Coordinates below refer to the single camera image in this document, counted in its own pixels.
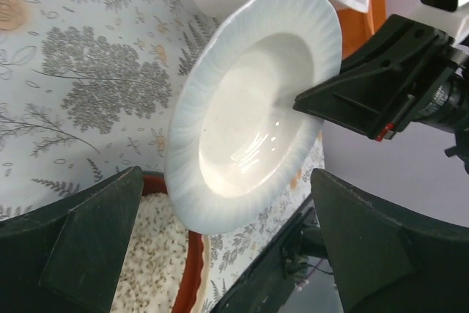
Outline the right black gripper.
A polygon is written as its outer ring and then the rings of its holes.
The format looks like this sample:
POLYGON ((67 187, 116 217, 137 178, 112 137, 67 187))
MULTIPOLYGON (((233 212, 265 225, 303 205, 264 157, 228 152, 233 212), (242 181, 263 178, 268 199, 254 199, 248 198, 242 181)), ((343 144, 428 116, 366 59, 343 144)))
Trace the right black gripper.
POLYGON ((455 145, 444 153, 468 170, 468 68, 450 75, 444 53, 452 43, 442 30, 392 15, 338 75, 299 94, 293 108, 377 141, 410 122, 452 133, 455 145))

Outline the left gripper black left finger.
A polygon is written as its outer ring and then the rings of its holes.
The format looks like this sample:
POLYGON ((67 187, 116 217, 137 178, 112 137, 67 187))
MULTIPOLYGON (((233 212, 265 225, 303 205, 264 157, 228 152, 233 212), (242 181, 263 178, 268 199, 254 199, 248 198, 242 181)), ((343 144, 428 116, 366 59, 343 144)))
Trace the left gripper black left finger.
POLYGON ((1 223, 2 312, 109 312, 143 191, 128 168, 1 223))

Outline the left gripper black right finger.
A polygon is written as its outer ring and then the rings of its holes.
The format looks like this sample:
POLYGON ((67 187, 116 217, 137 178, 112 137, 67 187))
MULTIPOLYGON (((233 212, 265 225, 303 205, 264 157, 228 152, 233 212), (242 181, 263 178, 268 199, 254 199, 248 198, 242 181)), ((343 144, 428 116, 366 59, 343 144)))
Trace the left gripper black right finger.
POLYGON ((467 312, 468 228, 315 169, 311 195, 345 312, 467 312))

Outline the white ribbed deep plate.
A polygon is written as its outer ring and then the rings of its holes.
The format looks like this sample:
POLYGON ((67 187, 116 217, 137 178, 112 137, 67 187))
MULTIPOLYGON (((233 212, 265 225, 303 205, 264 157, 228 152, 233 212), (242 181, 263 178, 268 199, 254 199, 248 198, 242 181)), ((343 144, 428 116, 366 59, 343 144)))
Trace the white ribbed deep plate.
POLYGON ((328 0, 250 0, 218 27, 166 139, 166 187, 186 228, 230 232, 289 185, 323 124, 295 98, 338 74, 341 42, 328 0))

